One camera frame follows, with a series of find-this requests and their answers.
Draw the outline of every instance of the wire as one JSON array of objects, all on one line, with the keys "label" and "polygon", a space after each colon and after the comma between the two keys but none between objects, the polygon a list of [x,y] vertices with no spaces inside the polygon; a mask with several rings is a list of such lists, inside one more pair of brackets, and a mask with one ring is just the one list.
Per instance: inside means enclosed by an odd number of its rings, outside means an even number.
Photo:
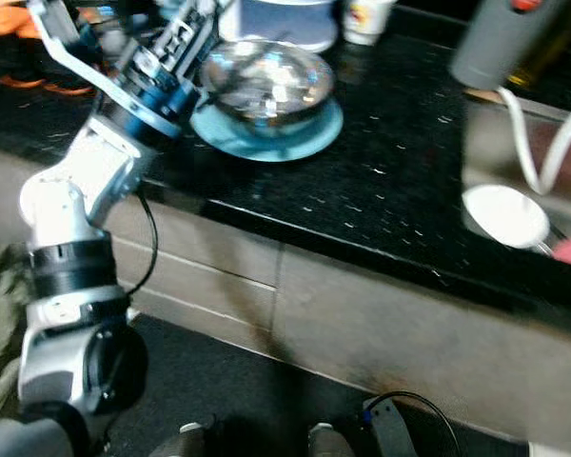
[{"label": "wire", "polygon": [[557,132],[550,149],[548,150],[548,155],[543,161],[543,168],[541,169],[540,183],[546,193],[552,189],[556,178],[561,169],[562,161],[566,153],[569,151],[571,146],[571,114],[567,117],[562,124],[561,128]]},{"label": "wire", "polygon": [[[97,69],[105,76],[108,75],[108,65],[105,62],[100,62],[97,64]],[[103,90],[99,88],[95,88],[95,90],[97,90],[97,93],[95,93],[95,97],[93,98],[93,103],[91,105],[91,116],[97,114],[100,111],[104,105],[104,100],[106,99],[106,95],[104,94]]]},{"label": "wire", "polygon": [[394,398],[394,397],[413,398],[413,399],[417,400],[418,402],[421,402],[424,405],[426,405],[427,407],[431,408],[438,415],[438,417],[440,417],[440,419],[442,419],[446,428],[448,428],[448,432],[450,433],[450,437],[452,439],[453,446],[455,447],[455,455],[457,455],[457,457],[463,457],[463,454],[461,452],[461,446],[459,446],[459,440],[457,439],[457,435],[455,434],[455,430],[450,425],[450,421],[448,421],[448,418],[444,415],[444,413],[436,405],[434,405],[433,403],[431,403],[429,400],[427,400],[422,395],[419,395],[418,393],[409,392],[407,390],[395,390],[393,392],[384,393],[383,395],[379,395],[377,398],[375,398],[364,409],[364,413],[371,414],[372,409],[375,406],[377,406],[380,402],[387,400],[389,398]]},{"label": "wire", "polygon": [[512,120],[514,143],[521,163],[522,173],[528,186],[540,195],[545,195],[554,187],[562,161],[571,146],[571,114],[564,121],[554,136],[543,161],[541,175],[538,175],[533,155],[529,147],[526,124],[521,103],[516,96],[506,88],[498,88],[497,92],[507,105]]},{"label": "wire", "polygon": [[132,288],[130,291],[127,292],[127,297],[130,297],[135,292],[137,292],[140,288],[144,286],[144,284],[148,281],[152,272],[154,271],[154,267],[156,266],[156,259],[159,255],[159,232],[156,228],[156,222],[154,221],[154,216],[152,215],[152,211],[150,210],[150,206],[148,205],[148,201],[146,200],[146,196],[144,195],[144,191],[142,187],[137,189],[135,192],[137,198],[140,200],[142,204],[142,208],[144,208],[144,212],[146,213],[146,217],[148,218],[148,223],[150,225],[150,231],[152,236],[152,256],[150,257],[150,264],[148,265],[148,270],[146,274],[142,277],[142,279]]},{"label": "wire", "polygon": [[529,146],[528,134],[526,132],[526,124],[524,123],[524,113],[522,112],[521,103],[518,98],[506,88],[498,88],[497,92],[507,105],[512,120],[512,130],[514,131],[514,144],[518,153],[518,160],[521,163],[522,174],[529,187],[541,193],[540,178],[533,162],[533,154]]}]

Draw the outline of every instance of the shoe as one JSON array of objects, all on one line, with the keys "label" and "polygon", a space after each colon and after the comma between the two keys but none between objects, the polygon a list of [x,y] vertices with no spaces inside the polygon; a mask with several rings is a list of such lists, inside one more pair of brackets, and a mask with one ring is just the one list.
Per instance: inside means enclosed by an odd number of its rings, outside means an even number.
[{"label": "shoe", "polygon": [[332,425],[319,423],[308,434],[308,457],[355,457],[355,454]]}]

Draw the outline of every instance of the robotic arm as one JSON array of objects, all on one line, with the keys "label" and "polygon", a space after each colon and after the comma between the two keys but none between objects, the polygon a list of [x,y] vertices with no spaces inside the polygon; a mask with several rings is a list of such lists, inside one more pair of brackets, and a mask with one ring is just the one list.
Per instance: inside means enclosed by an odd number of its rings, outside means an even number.
[{"label": "robotic arm", "polygon": [[108,78],[89,61],[88,26],[61,0],[28,6],[49,54],[113,103],[21,191],[37,300],[27,308],[19,373],[25,424],[0,421],[0,457],[82,457],[101,450],[110,424],[142,395],[148,365],[101,226],[139,185],[157,137],[176,137],[191,115],[199,98],[191,79],[218,41],[221,7],[187,0],[151,49],[131,41]]}]

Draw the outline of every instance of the white container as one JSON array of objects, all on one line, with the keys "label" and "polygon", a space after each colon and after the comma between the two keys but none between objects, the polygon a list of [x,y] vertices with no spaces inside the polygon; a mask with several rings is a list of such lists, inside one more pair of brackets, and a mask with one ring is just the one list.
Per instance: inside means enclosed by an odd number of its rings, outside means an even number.
[{"label": "white container", "polygon": [[374,45],[384,32],[396,1],[350,0],[343,19],[345,40],[356,45]]},{"label": "white container", "polygon": [[334,1],[233,0],[220,20],[220,36],[227,41],[280,37],[303,50],[322,52],[339,34],[332,17]]}]

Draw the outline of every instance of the kitchen counter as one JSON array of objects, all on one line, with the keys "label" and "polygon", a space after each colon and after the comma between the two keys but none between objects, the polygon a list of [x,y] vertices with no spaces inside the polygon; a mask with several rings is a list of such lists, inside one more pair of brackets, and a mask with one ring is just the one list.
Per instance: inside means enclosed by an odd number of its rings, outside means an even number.
[{"label": "kitchen counter", "polygon": [[[186,127],[160,146],[155,201],[571,331],[571,266],[507,248],[463,226],[464,99],[451,50],[387,36],[326,56],[345,113],[339,138],[288,164],[227,156]],[[0,149],[50,165],[90,99],[0,86]]]}]

